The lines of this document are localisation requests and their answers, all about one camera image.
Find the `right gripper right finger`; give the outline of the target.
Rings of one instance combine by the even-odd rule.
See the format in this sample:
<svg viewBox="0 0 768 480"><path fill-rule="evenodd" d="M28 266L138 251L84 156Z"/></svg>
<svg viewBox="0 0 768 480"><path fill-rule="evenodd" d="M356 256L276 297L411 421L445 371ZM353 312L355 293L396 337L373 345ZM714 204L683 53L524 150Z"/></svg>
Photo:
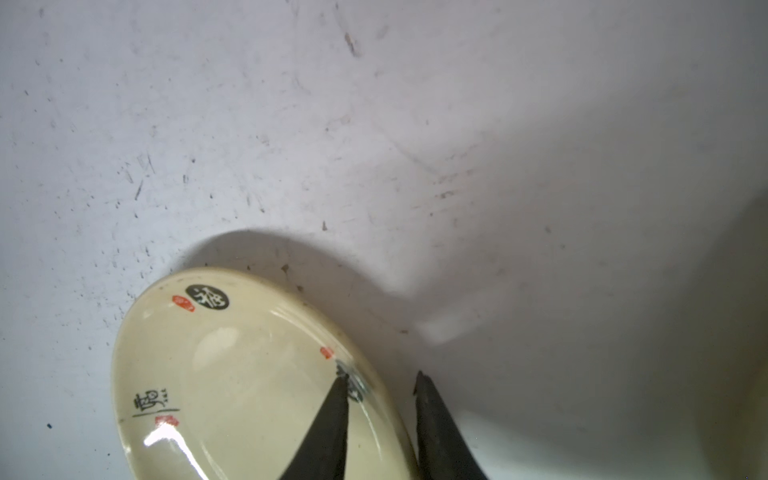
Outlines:
<svg viewBox="0 0 768 480"><path fill-rule="evenodd" d="M486 480L433 380L422 371L416 377L414 396L422 478Z"/></svg>

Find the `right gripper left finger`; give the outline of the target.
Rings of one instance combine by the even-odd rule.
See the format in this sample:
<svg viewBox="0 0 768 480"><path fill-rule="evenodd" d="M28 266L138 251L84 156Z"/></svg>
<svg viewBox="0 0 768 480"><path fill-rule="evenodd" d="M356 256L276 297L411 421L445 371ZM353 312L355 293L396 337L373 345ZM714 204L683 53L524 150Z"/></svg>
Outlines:
<svg viewBox="0 0 768 480"><path fill-rule="evenodd" d="M344 480L348 447L348 379L344 374L332 383L282 480Z"/></svg>

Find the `cream floral plate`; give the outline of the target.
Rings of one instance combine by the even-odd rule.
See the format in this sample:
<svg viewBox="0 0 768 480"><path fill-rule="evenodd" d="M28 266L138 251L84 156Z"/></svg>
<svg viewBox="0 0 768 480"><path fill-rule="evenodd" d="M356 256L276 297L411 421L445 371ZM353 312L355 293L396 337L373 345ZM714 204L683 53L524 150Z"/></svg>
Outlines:
<svg viewBox="0 0 768 480"><path fill-rule="evenodd" d="M165 277L127 311L112 359L120 440L137 479L276 479L333 381L347 376L346 477L415 479L380 376L326 315L259 277Z"/></svg>

